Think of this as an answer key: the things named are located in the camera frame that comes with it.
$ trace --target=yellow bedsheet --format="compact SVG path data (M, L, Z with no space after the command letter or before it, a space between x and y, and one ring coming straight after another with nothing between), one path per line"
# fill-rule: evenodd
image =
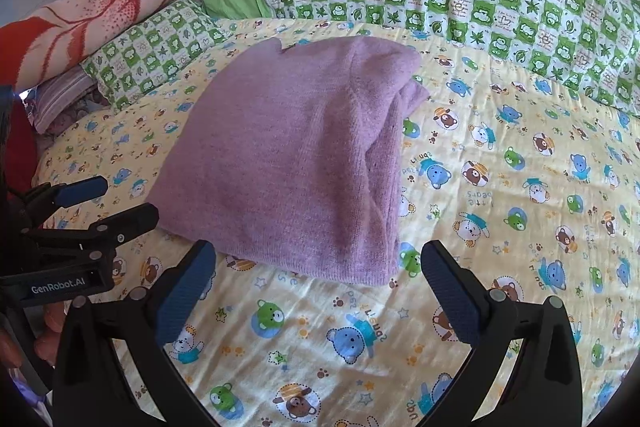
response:
M417 423L468 353L420 274L417 251L436 238L487 287L513 299L542 302L556 293L564 300L582 370L584 421L591 419L638 353L640 122L510 62L419 32L220 23L233 38L173 84L116 116L88 115L47 151L36 182L101 174L110 183L105 197L57 213L50 226L84 227L142 203L191 105L216 71L261 39L277 36L287 46L365 34L403 42L422 54L415 78L432 98L404 122L402 245L387 286L313 280L218 253L212 288L183 342L166 348L212 415L247 427ZM247 139L251 133L246 129ZM116 286L93 300L152 284L189 247L155 230L119 248ZM342 357L334 347L340 328L362 343L359 356ZM117 344L141 406L157 413L126 346ZM495 405L519 347L511 344L482 413ZM296 394L305 401L292 409Z

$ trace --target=cartoon bear print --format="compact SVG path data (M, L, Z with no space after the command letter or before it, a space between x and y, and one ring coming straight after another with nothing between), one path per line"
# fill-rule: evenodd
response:
M257 263L255 261L249 261L247 259L240 259L233 255L226 256L226 267L239 272L245 272L251 270Z
M585 131L583 131L580 127L576 127L574 125L574 131L575 131L575 134L577 134L584 141L587 141L589 139L589 137L587 136L587 133L585 133Z
M522 291L522 286L520 286L520 283L509 275L503 275L494 279L492 287L497 288L498 290L502 290L508 296L508 298L510 298L514 302L524 301L524 292Z
M294 422L309 423L320 412L320 397L308 385L301 383L283 385L272 402L281 415Z
M580 181L588 182L589 181L589 172L591 171L591 167L587 165L587 158L585 158L581 154L572 154L570 156L571 162L574 165L574 169L571 174Z
M546 264L546 258L540 260L540 268L538 268L540 279L556 293L556 288L566 290L566 278L562 262L556 259L552 263Z
M406 187L402 187L402 194L400 194L399 217L406 217L415 212L415 205L405 197L404 192L406 192Z
M556 229L556 241L558 241L558 245L560 245L564 253L574 253L578 250L574 232L566 225L560 225Z
M491 84L489 87L494 93L509 94L509 90L506 87L502 87L500 84Z
M431 186L439 190L445 183L451 179L451 172L444 168L442 162L438 162L433 158L425 158L420 162L420 170L418 176L427 174L427 178L431 182Z
M604 225L604 228L607 230L609 235L616 235L616 230L618 229L618 222L616 221L616 216L614 216L611 212L607 210L602 216L601 225Z
M449 373L441 373L438 375L438 380L433 384L433 389L429 392L429 386L426 382L420 384L420 400L418 400L418 408L422 414L427 414L433 406L442 397L444 392L452 382L451 375Z
M125 261L122 257L116 256L113 258L113 267L111 268L111 275L113 277L114 285L118 285L124 279L124 276L127 274L127 261Z
M251 328L256 335L271 339L280 333L284 322L284 312L277 304L258 300L258 311L251 317Z
M515 87L519 92L527 92L527 88L522 82L516 82L515 80L511 83L511 86Z
M518 118L522 118L522 113L510 105L504 104L502 109L498 110L498 114L495 118L497 118L498 121L503 121L505 123L518 123Z
M437 307L436 311L433 313L431 321L433 322L433 329L436 330L436 333L440 336L443 342L458 341L458 336L453 330L453 326L451 326L451 323L449 322L447 315L442 309L442 306Z
M484 122L481 122L480 125L470 124L468 129L476 146L482 147L486 144L487 149L491 150L494 148L495 133L487 124Z
M420 252L411 243L400 243L400 266L407 270L409 277L416 277L422 272L420 268Z
M158 257L147 257L140 266L140 285L151 286L162 275L162 263Z
M462 219L453 222L453 230L456 231L458 237L462 239L469 248L473 248L481 236L489 237L489 229L487 228L486 221L480 216L468 214L467 212L460 212L459 216L462 217Z
M232 388L233 386L227 382L223 385L217 385L209 392L209 400L214 409L227 420L235 420L244 414L244 405L231 392Z
M611 165L607 164L604 166L604 179L609 184L611 190L615 190L620 186L620 178L618 178L618 175Z
M533 135L533 146L543 156L551 156L556 149L554 141L543 132Z
M402 120L402 134L407 138L417 138L420 136L420 126L408 118L405 118Z
M625 329L625 319L622 318L622 310L616 313L616 317L613 320L613 338L617 341L622 337L622 331Z
M489 182L489 171L481 163L469 160L462 166L462 177L474 187L484 187Z
M551 195L546 188L548 185L543 183L538 178L527 178L522 184L522 188L529 189L529 199L534 203L545 203L548 201Z
M191 363L198 360L200 352L204 347L202 341L196 343L196 328L191 325L185 325L180 335L172 344L169 350L169 356L182 363Z
M326 332L326 339L334 344L335 352L349 365L356 363L365 349L369 358L372 358L373 343L377 339L374 327L354 315L347 314L345 318L351 326L330 329Z
M433 121L445 131L453 131L458 128L460 117L448 107L439 107L433 112Z
M368 427L378 427L378 420L373 418L373 416L367 416L367 426ZM338 420L334 427L367 427L361 423L351 423L348 420Z

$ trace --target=purple knit sweater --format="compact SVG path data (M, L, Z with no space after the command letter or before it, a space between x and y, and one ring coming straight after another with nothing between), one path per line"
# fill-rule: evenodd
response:
M402 44L260 42L191 109L147 201L217 251L348 283L397 270L402 119L428 98Z

